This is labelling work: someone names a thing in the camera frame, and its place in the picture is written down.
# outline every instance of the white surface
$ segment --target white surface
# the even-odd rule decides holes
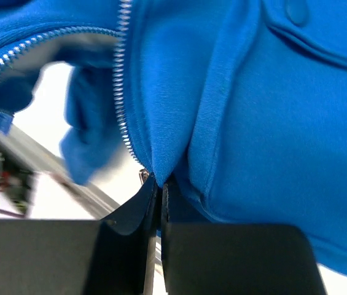
[[[49,175],[37,177],[36,189],[30,201],[33,205],[28,217],[31,219],[94,219]]]
[[[14,120],[15,125],[56,155],[60,155],[58,143],[69,128],[63,114],[70,72],[71,67],[65,64],[47,68],[35,91],[35,102],[27,110],[17,114]],[[138,191],[140,168],[122,150],[104,171],[95,176],[93,183],[122,204]],[[347,295],[347,277],[322,266],[320,271],[329,295]],[[161,291],[163,281],[157,280],[155,284],[159,290],[157,294],[164,294]]]

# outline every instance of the blue fabric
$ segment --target blue fabric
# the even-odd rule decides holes
[[[347,275],[347,0],[132,4],[124,94],[141,163],[160,186],[174,173],[211,221],[298,226],[317,260]],[[52,28],[114,29],[118,9],[118,0],[34,0],[0,10],[0,54]],[[73,128],[61,146],[81,184],[119,138],[109,55],[86,56],[68,58]],[[3,100],[13,112],[29,103]]]

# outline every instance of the white background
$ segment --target white background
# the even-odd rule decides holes
[[[35,101],[25,111],[15,117],[14,124],[24,132],[33,137],[36,141],[46,147],[56,155],[60,155],[58,143],[69,128],[64,121],[64,98],[68,82],[68,75],[71,68],[65,64],[55,64],[48,67],[35,91]],[[117,154],[114,161],[99,173],[92,180],[105,193],[110,195],[118,203],[123,203],[134,195],[139,187],[138,171],[141,167],[136,164],[124,151]],[[65,216],[64,211],[49,213],[48,207],[43,204],[49,202],[48,198],[52,195],[49,192],[39,194],[41,207],[36,211],[39,217],[47,216],[52,218],[91,218],[84,210],[79,210],[75,205],[70,216]],[[10,206],[0,197],[0,206]],[[71,201],[63,196],[60,201],[63,206],[67,206]],[[330,295],[347,295],[347,277],[320,267],[327,291]],[[159,274],[155,274],[155,294],[164,294],[163,279]]]

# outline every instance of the zipper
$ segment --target zipper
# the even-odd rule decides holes
[[[118,21],[118,42],[114,48],[114,69],[113,69],[113,91],[116,118],[125,146],[134,160],[139,163],[135,155],[130,136],[128,134],[127,117],[124,107],[124,58],[125,45],[127,41],[127,31],[130,26],[130,14],[132,0],[120,0],[119,21]]]
[[[15,59],[21,57],[24,53],[38,46],[42,42],[46,42],[64,35],[95,33],[114,36],[118,39],[114,47],[114,65],[113,65],[113,86],[114,86],[114,106],[117,123],[123,138],[123,142],[128,149],[128,152],[139,163],[128,134],[127,117],[125,115],[124,93],[123,93],[123,70],[125,56],[125,41],[127,30],[129,29],[129,19],[131,14],[132,0],[120,0],[119,21],[117,31],[111,29],[92,27],[92,26],[71,26],[61,29],[55,29],[47,33],[38,34],[31,37],[25,42],[13,47],[7,53],[0,57],[0,74],[11,68],[11,64]],[[13,116],[14,114],[6,109],[0,108],[0,114]]]

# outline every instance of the blue hoodie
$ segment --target blue hoodie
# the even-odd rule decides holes
[[[212,222],[298,226],[347,275],[347,0],[2,0],[0,131],[58,60],[76,183],[121,136]]]

